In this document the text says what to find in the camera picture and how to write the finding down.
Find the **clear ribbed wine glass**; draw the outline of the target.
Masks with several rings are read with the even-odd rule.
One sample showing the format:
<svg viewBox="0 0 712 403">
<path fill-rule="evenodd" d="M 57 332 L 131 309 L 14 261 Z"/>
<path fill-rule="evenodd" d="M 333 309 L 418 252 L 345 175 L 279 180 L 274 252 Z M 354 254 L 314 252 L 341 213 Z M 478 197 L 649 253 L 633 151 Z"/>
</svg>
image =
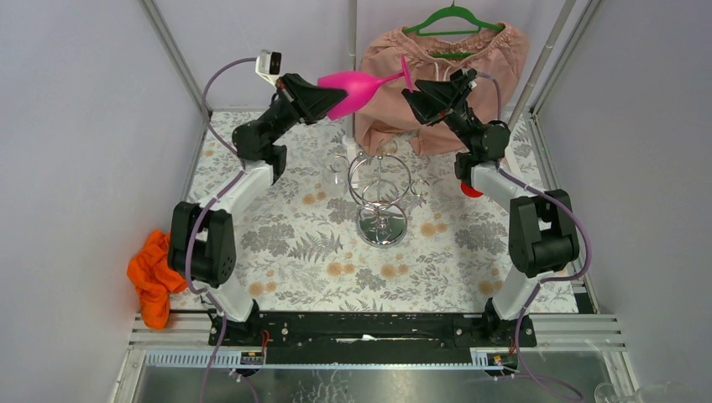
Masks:
<svg viewBox="0 0 712 403">
<path fill-rule="evenodd" d="M 327 157 L 322 169 L 322 189 L 327 198 L 344 196 L 348 191 L 349 161 L 345 155 L 332 154 Z"/>
</svg>

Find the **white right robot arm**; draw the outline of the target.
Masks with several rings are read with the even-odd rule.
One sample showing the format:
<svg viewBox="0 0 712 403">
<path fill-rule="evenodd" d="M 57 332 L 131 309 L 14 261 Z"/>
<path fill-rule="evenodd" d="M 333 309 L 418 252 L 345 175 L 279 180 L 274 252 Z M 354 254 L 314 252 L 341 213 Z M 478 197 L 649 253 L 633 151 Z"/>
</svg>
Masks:
<svg viewBox="0 0 712 403">
<path fill-rule="evenodd" d="M 416 80 L 402 95 L 416 120 L 444 123 L 466 150 L 455 157 L 454 174 L 469 197 L 487 196 L 509 214 L 508 254 L 513 268 L 486 304 L 481 332 L 501 346 L 515 334 L 537 287 L 579 256 L 579 238 L 568 193 L 539 191 L 506 172 L 500 162 L 510 129 L 500 120 L 483 123 L 469 106 L 476 71 L 455 71 L 446 81 Z"/>
</svg>

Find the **red plastic wine glass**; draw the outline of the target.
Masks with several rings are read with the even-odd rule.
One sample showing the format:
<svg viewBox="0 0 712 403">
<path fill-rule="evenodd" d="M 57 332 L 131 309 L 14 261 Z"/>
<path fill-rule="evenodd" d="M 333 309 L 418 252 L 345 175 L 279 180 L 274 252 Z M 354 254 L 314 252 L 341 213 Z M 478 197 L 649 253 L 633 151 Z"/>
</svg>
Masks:
<svg viewBox="0 0 712 403">
<path fill-rule="evenodd" d="M 472 186 L 469 186 L 469 185 L 468 185 L 466 182 L 464 182 L 464 181 L 462 181 L 462 182 L 460 183 L 460 189 L 461 189 L 462 193 L 463 193 L 465 196 L 468 196 L 468 197 L 471 197 L 471 198 L 479 198 L 479 197 L 482 197 L 482 196 L 484 195 L 483 192 L 474 189 Z"/>
</svg>

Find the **pink plastic wine glass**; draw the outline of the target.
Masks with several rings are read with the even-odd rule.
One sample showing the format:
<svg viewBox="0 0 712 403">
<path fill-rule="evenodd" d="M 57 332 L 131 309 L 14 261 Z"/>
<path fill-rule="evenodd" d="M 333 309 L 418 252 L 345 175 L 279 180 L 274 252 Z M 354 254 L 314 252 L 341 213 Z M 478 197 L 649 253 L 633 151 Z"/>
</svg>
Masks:
<svg viewBox="0 0 712 403">
<path fill-rule="evenodd" d="M 361 71 L 341 71 L 318 78 L 317 86 L 340 89 L 347 93 L 347 96 L 327 113 L 327 117 L 337 120 L 356 113 L 370 102 L 383 85 L 399 78 L 403 78 L 407 90 L 413 92 L 411 71 L 404 55 L 400 56 L 400 64 L 401 72 L 391 76 L 377 77 Z"/>
</svg>

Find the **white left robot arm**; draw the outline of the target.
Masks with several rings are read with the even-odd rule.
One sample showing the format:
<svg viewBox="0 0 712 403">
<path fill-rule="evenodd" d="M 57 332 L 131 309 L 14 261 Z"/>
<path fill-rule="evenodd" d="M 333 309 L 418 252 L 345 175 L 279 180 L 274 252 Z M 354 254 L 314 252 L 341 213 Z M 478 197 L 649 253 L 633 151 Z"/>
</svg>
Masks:
<svg viewBox="0 0 712 403">
<path fill-rule="evenodd" d="M 228 334 L 239 344 L 255 342 L 261 325 L 252 317 L 254 299 L 239 290 L 233 273 L 237 264 L 233 217 L 284 173 L 287 148 L 277 140 L 298 123 L 324 119 L 347 96 L 344 89 L 316 86 L 298 74 L 277 78 L 268 109 L 233 130 L 233 145 L 244 167 L 215 196 L 199 203 L 182 201 L 174 208 L 167 264 L 230 322 Z"/>
</svg>

